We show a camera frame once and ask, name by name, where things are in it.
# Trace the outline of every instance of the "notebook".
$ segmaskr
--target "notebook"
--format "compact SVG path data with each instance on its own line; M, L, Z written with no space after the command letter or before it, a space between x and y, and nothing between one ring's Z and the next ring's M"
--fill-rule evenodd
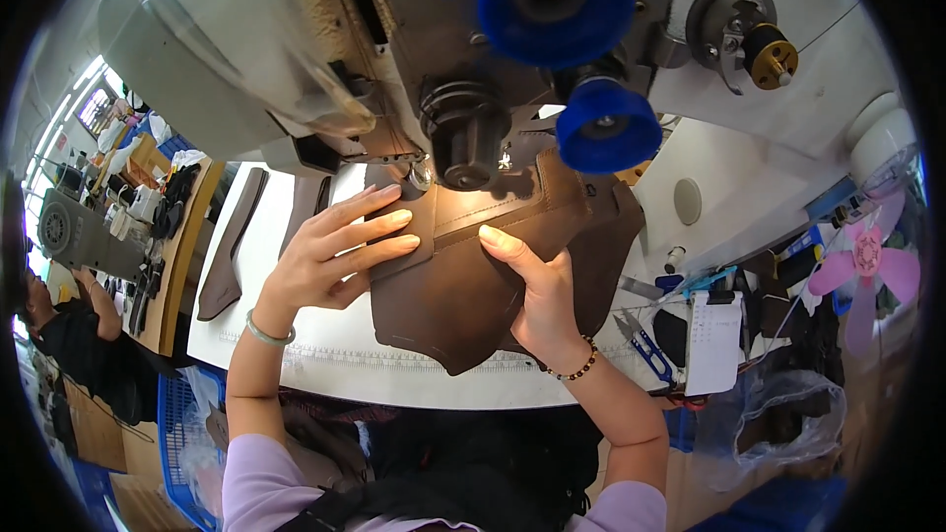
M742 358L742 292L694 292L687 337L687 383L684 393L708 395L736 384Z

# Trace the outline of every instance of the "lavender shirt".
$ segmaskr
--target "lavender shirt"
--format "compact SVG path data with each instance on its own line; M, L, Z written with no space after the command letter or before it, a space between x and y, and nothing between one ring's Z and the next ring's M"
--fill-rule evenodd
M279 442L245 433L230 441L223 473L223 531L275 530L299 515L322 491L306 487L303 474ZM456 530L478 530L446 520L392 520L378 516L350 523L353 532L411 532L442 523ZM667 502L646 483L621 481L602 491L582 516L572 516L567 532L663 532Z

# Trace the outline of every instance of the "stitching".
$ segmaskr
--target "stitching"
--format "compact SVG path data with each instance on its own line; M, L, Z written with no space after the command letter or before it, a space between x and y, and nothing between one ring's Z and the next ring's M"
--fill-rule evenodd
M541 154L539 155L539 157L540 157L540 158L546 157L549 153L552 153L552 152L554 152L554 151L553 151L553 150L547 150L547 151L541 153ZM537 164L537 165L536 165L536 169L538 170L539 181L541 182L541 185L548 185L548 183L545 182L545 172L543 171L543 166ZM546 213L546 212L554 211L554 210L556 210L556 209L559 209L560 207L565 207L564 205L563 205L563 206L556 206L556 207L549 207L549 198L548 198L548 196L545 197L544 199L545 199L545 209L543 209L543 210L541 210L541 211L539 211L539 212L537 212L537 213L530 214L530 215L526 216L525 218L522 218L521 220L516 220L515 222L510 222L510 223L504 224L504 225L502 225L502 226L497 226L496 228L497 228L497 229L506 229L506 228L508 228L508 227L513 227L513 226L515 226L515 225L517 225L517 224L519 224L519 223L525 222L526 220L531 220L531 219L533 219L533 218L536 218L537 216L540 216L540 215L542 215L542 214L544 214L544 213ZM584 199L582 200L582 203L585 204L585 208L588 207L588 206L587 206L587 202L585 202ZM431 255L431 259L433 259L434 257L436 257L438 254L440 254L440 253L446 251L447 249L451 248L452 246L456 246L457 244L461 244L461 243L463 243L463 242L472 241L473 239L476 239L476 238L479 238L479 236L478 236L478 235L473 235L473 236L471 236L471 237L467 237L467 238L464 239L463 241L457 241L457 242L454 242L453 244L448 244L447 246L445 246L444 248L442 248L442 249L440 249L440 250L434 250L433 255Z
M530 198L532 198L534 195L536 195L536 191L537 191L538 187L539 187L539 186L533 187L533 190L532 190L532 192L531 192L529 195L522 195L522 196L516 197L515 199L511 199L511 200L506 200L506 201L504 201L504 202L500 202L499 204L493 204L492 206L489 206L489 207L481 207L480 209L475 209L475 210L473 210L473 211L468 211L466 214L463 214L463 215L461 215L461 216L457 216L456 218L454 218L454 219L452 219L452 220L444 220L442 223L440 223L440 224L434 226L433 228L434 228L434 230L437 230L437 229L439 229L439 228L441 228L441 227L443 227L443 226L446 226L446 225L450 224L451 222L456 222L457 220L462 220L462 219L464 219L464 218L467 218L468 216L473 216L473 215L475 215L475 214L479 214L479 213L481 213L481 212L488 211L488 210L493 209L493 208L495 208L495 207L506 206L506 205L508 205L508 204L512 204L513 202L517 202L517 201L521 201L521 200L525 200L525 199L530 199Z

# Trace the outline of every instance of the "industrial sewing machine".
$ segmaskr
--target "industrial sewing machine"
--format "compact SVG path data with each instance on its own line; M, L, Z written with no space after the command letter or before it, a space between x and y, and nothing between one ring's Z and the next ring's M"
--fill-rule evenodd
M916 154L858 0L101 0L99 26L105 60L218 160L473 191L531 133L579 171L652 159L634 193L655 268L857 215ZM655 111L685 118L662 145Z

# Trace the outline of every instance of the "blue spool cap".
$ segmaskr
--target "blue spool cap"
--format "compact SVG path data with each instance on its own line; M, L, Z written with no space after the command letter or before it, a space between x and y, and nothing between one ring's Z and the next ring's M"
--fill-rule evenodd
M627 34L634 0L478 0L479 24L501 53L559 69L607 53Z
M555 124L558 153L575 171L608 173L651 159L663 140L650 104L608 78L579 85Z

